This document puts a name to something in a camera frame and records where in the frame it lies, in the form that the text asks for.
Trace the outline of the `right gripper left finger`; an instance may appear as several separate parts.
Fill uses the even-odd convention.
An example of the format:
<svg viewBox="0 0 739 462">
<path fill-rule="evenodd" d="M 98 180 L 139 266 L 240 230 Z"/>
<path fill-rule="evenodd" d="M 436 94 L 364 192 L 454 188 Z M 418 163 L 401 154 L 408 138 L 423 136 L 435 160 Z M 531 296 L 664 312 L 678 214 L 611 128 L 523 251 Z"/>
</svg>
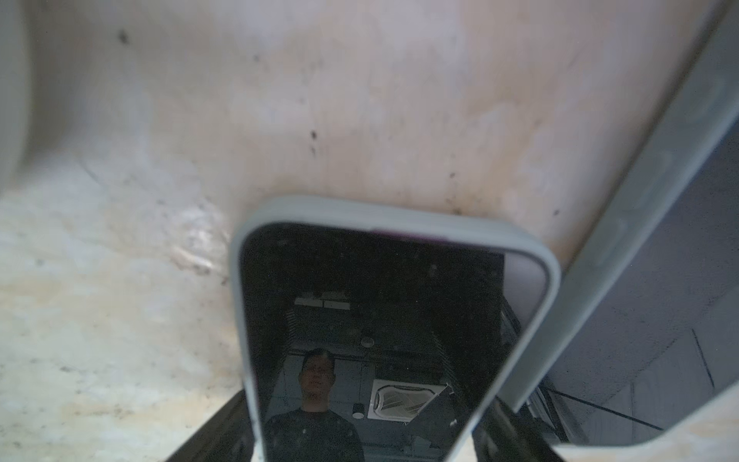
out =
<svg viewBox="0 0 739 462">
<path fill-rule="evenodd" d="M 254 437 L 244 390 L 198 429 L 167 462 L 250 461 Z"/>
</svg>

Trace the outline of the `black phone grey-green case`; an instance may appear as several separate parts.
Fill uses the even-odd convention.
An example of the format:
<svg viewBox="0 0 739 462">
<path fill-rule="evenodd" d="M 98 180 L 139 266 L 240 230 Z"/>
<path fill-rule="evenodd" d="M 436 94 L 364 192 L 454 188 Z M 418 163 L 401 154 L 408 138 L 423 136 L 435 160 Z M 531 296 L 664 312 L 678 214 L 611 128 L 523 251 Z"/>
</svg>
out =
<svg viewBox="0 0 739 462">
<path fill-rule="evenodd" d="M 253 212 L 229 268 L 261 461 L 477 460 L 561 277 L 503 221 L 317 196 Z"/>
</svg>

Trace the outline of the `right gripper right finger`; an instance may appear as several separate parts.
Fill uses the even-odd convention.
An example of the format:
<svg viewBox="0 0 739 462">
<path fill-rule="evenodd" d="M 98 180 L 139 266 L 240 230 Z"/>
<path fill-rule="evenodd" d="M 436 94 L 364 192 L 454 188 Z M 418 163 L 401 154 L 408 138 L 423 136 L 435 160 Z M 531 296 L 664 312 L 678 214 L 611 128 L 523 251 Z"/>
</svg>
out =
<svg viewBox="0 0 739 462">
<path fill-rule="evenodd" d="M 473 431 L 473 447 L 478 461 L 563 462 L 552 448 L 557 443 L 554 430 L 529 411 L 515 413 L 495 398 Z"/>
</svg>

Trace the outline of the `white plastic storage box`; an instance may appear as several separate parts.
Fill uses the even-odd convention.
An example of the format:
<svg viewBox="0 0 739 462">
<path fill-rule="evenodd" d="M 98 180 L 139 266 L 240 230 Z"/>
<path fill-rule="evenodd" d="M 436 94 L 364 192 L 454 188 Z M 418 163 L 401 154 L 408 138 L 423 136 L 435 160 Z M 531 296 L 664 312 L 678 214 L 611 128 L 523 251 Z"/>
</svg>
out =
<svg viewBox="0 0 739 462">
<path fill-rule="evenodd" d="M 25 1 L 1 457 L 162 461 L 239 390 L 227 246 L 316 194 L 505 219 L 563 266 L 721 1 Z"/>
</svg>

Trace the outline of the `black phone cream case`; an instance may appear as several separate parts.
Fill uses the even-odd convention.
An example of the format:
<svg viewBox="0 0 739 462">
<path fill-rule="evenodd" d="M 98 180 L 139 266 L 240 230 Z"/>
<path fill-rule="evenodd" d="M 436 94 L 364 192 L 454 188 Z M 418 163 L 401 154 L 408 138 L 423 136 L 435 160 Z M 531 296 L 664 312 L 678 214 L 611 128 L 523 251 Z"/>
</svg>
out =
<svg viewBox="0 0 739 462">
<path fill-rule="evenodd" d="M 654 440 L 738 382 L 738 5 L 567 269 L 525 356 L 551 445 Z"/>
</svg>

